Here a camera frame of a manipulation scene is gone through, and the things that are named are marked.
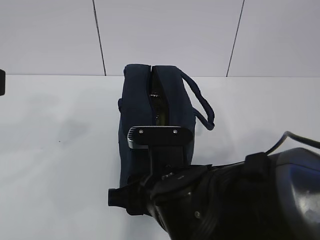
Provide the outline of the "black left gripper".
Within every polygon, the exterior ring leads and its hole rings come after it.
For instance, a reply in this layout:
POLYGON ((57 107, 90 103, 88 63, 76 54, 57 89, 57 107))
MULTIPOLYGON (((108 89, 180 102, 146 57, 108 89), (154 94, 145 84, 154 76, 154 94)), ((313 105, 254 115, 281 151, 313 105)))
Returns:
POLYGON ((0 69, 0 96, 4 96, 6 92, 6 72, 0 69))

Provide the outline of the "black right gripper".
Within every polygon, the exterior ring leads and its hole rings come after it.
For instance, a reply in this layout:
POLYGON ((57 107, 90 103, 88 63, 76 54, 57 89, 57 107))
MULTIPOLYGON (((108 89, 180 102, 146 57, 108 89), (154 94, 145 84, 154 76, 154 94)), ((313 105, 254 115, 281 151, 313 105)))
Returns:
POLYGON ((189 165, 171 168, 159 176, 143 176, 126 186, 110 188, 107 204, 109 207, 123 208, 131 216, 151 216, 156 211, 154 204, 157 198, 168 201, 174 197, 186 196, 212 169, 211 164, 189 165))

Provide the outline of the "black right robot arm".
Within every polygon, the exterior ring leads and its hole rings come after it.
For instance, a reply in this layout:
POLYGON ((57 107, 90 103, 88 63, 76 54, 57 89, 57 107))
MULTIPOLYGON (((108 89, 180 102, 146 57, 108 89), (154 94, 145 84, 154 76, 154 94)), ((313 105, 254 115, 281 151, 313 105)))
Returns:
POLYGON ((317 240, 320 156, 298 147, 192 165, 111 188, 108 205, 153 217, 172 240, 317 240))

